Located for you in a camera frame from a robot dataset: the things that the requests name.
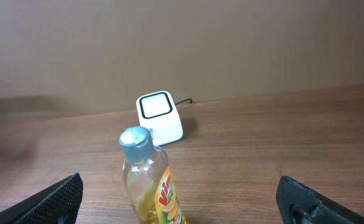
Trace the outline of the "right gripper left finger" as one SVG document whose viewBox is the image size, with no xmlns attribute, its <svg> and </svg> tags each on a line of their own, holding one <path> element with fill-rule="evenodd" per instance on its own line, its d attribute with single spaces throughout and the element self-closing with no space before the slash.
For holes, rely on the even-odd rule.
<svg viewBox="0 0 364 224">
<path fill-rule="evenodd" d="M 0 212 L 0 224 L 75 224 L 83 181 L 75 173 Z"/>
</svg>

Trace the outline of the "yellow dish soap bottle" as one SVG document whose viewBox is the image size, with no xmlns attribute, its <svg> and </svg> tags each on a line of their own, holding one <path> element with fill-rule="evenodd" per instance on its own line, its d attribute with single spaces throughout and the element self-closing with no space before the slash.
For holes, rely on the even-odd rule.
<svg viewBox="0 0 364 224">
<path fill-rule="evenodd" d="M 119 137 L 125 156 L 123 180 L 139 223 L 187 224 L 167 153 L 154 145 L 147 128 L 135 126 Z"/>
</svg>

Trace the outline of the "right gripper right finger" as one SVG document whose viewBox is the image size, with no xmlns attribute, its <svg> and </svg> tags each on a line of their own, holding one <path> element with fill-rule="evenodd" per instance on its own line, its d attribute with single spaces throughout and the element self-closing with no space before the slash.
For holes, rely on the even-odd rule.
<svg viewBox="0 0 364 224">
<path fill-rule="evenodd" d="M 284 224 L 361 224 L 364 217 L 288 176 L 279 180 L 276 201 Z"/>
</svg>

